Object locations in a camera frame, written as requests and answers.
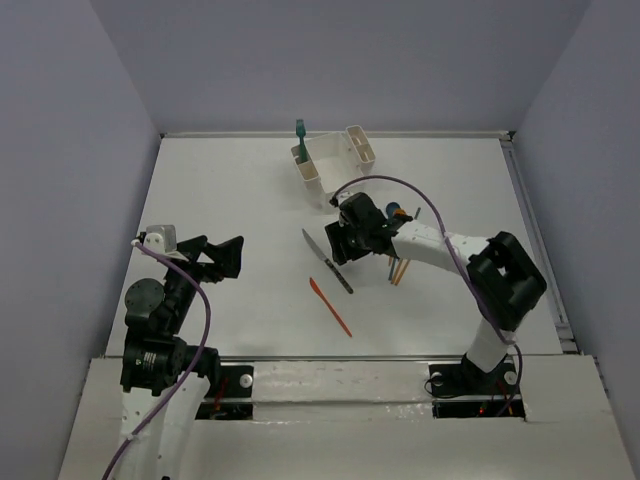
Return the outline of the white utensil caddy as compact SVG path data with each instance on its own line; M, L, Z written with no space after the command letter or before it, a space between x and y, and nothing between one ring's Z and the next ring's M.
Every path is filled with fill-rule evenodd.
M308 160L302 164L296 163L298 144L291 148L296 169L309 202L322 211L332 209L329 199L339 187L368 175L376 160L369 138L359 125L315 137L306 132Z

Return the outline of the metal table knife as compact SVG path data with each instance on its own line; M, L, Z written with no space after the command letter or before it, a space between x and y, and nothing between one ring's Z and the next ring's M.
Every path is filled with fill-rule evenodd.
M349 293L353 294L354 290L351 285L347 282L347 280L343 277L343 275L339 272L333 262L324 254L318 244L313 240L310 234L304 229L301 229L303 238L306 243L310 247L311 251L319 258L320 261L324 263L324 265L332 272L332 274L336 277L342 287Z

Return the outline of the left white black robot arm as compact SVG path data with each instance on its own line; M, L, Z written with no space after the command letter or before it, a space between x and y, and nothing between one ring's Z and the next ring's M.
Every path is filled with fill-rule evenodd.
M206 344L212 309L202 286L239 276L244 239L177 241L174 226L155 225L131 245L167 272L125 293L120 445L103 476L176 479L200 404L223 380L219 353Z

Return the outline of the orange plastic knife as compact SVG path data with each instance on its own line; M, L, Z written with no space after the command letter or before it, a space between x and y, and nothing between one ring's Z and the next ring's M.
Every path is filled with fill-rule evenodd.
M332 316L334 317L334 319L337 321L337 323L340 325L340 327L342 328L342 330L345 332L345 334L349 337L352 338L353 334L351 332L351 330L348 328L348 326L346 325L346 323L344 322L344 320L341 318L341 316L339 315L339 313L336 311L336 309L333 307L333 305L330 303L330 301L328 300L328 298L325 296L325 294L322 292L322 290L320 289L319 285L316 283L316 281L310 277L309 278L309 285L311 287L311 289L314 291L314 293L321 299L321 301L324 303L324 305L326 306L326 308L329 310L329 312L332 314Z

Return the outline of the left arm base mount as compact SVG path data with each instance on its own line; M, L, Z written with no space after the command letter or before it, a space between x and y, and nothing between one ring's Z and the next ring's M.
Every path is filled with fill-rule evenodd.
M196 419L252 420L254 367L249 364L223 364L221 372L221 380L205 395L197 410Z

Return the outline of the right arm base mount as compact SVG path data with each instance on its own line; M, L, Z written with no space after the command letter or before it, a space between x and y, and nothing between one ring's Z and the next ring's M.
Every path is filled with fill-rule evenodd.
M515 365L506 362L493 380L470 387L463 383L458 363L436 363L429 366L423 388L432 399L435 419L525 419L517 378Z

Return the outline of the blue plastic spoon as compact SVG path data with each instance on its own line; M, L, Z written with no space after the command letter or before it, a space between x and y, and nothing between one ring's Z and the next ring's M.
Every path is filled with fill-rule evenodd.
M394 216L395 212L400 209L400 205L397 202L390 202L385 207L385 212L388 218Z

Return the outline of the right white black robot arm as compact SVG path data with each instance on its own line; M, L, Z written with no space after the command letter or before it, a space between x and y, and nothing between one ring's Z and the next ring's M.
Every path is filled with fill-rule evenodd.
M504 231L490 238L453 234L403 213L387 216L363 192L330 204L339 209L338 220L325 227L336 264L378 254L460 275L482 320L460 362L459 382L473 392L491 386L523 319L547 290L518 239Z

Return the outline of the teal plastic fork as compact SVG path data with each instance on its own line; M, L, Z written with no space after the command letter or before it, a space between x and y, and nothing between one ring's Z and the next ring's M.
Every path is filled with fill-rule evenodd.
M298 144L299 151L298 151L296 163L302 164L308 160L308 152L305 145L306 126L303 119L296 120L295 133L299 142Z

